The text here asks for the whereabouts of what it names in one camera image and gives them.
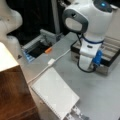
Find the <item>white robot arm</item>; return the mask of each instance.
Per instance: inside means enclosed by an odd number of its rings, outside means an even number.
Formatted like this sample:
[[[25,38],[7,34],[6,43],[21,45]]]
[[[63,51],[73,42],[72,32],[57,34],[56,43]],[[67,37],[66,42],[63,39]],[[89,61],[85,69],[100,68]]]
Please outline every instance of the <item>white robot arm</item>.
[[[112,8],[104,0],[74,0],[63,12],[63,22],[81,33],[79,66],[87,70],[102,45],[112,19]]]
[[[26,62],[17,38],[7,34],[19,28],[23,23],[21,15],[9,8],[6,0],[0,0],[0,42],[8,48],[20,65]]]

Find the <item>table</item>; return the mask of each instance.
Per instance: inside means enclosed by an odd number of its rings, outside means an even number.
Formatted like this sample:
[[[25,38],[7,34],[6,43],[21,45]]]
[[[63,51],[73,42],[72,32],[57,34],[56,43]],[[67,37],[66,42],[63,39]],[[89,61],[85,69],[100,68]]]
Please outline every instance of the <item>table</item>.
[[[115,11],[114,16],[107,36],[120,40],[120,10]],[[51,58],[58,58],[76,40],[77,36],[69,33],[53,46],[49,55],[42,54],[33,64],[23,68],[26,80],[29,81],[38,75],[47,66]],[[70,53],[68,53],[53,67],[73,91],[80,96],[81,100],[78,107],[91,120],[118,120],[120,117],[120,64],[108,76],[97,73],[87,74],[78,69],[76,63],[71,60]]]

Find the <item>open box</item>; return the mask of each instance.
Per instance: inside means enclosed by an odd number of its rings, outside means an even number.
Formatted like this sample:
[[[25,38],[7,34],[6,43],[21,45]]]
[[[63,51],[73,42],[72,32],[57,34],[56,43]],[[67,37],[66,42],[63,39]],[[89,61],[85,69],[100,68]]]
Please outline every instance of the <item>open box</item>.
[[[120,40],[106,37],[101,49],[103,49],[103,56],[97,72],[107,75],[120,61]],[[80,44],[76,41],[71,45],[72,60],[78,61],[79,51]]]

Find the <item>wooden surface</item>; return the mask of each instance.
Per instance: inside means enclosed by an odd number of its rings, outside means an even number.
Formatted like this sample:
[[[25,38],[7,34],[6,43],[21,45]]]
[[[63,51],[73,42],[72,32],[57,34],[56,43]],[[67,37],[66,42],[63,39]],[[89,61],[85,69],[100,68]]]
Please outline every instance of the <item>wooden surface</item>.
[[[0,72],[0,120],[40,120],[19,66]]]

